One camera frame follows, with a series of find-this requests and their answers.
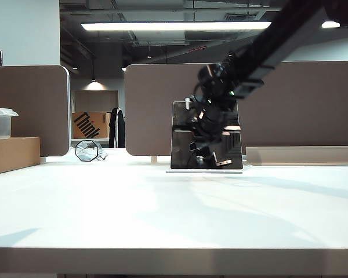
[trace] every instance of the white wall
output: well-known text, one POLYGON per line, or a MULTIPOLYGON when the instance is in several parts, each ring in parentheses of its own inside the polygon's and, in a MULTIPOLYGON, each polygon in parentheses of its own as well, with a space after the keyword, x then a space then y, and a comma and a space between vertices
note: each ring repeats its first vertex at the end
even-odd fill
POLYGON ((59 0, 0 0, 4 65, 59 65, 59 0))
POLYGON ((285 61, 348 61, 348 38, 302 46, 285 61))
POLYGON ((75 91, 98 90, 98 91, 116 91, 118 90, 118 106, 125 114, 125 91, 123 79, 100 79, 97 83, 91 83, 90 79, 71 79, 71 95, 75 91))

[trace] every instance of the ceiling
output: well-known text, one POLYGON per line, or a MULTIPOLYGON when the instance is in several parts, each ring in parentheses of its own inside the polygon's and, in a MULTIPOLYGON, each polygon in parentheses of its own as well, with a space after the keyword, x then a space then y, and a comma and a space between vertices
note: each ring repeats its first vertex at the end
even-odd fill
MULTIPOLYGON (((80 59, 98 58, 98 45, 120 44, 121 65, 157 63, 197 50, 232 49, 250 42, 258 31, 85 31, 81 23, 118 21, 271 21, 286 0, 60 0, 61 63, 74 74, 80 59)), ((324 41, 332 38, 322 33, 324 41)))

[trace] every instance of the cardboard box with text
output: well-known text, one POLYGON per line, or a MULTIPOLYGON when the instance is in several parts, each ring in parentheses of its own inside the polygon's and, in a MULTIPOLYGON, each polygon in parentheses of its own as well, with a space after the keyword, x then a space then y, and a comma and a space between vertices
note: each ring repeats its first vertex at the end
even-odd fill
POLYGON ((72 113, 73 138, 109 138, 111 114, 106 112, 72 113))

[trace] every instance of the cardboard box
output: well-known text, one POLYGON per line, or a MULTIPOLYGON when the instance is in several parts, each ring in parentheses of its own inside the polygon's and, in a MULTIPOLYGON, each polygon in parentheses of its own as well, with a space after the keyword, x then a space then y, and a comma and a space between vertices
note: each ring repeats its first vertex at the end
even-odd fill
POLYGON ((105 112, 72 113, 73 138, 109 138, 110 119, 105 112))
POLYGON ((0 173, 40 164, 40 138, 0 139, 0 173))

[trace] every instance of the clear plastic lid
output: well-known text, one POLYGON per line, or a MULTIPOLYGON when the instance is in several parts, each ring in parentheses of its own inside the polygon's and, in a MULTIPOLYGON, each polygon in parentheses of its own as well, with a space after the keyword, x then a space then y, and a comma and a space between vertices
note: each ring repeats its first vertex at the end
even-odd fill
POLYGON ((14 112, 12 109, 9 108, 0 108, 0 115, 1 116, 10 116, 10 117, 16 117, 18 114, 14 112))

